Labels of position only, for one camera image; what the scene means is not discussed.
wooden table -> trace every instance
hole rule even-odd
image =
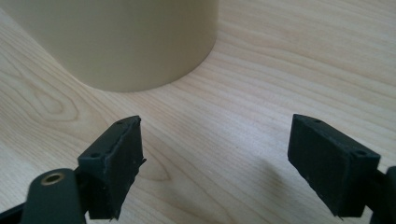
[[[385,172],[396,164],[395,71],[393,0],[222,0],[207,59],[131,93],[76,81],[0,10],[0,210],[140,115],[148,161],[119,223],[368,223],[369,209],[333,217],[290,165],[291,117],[326,121],[381,154]]]

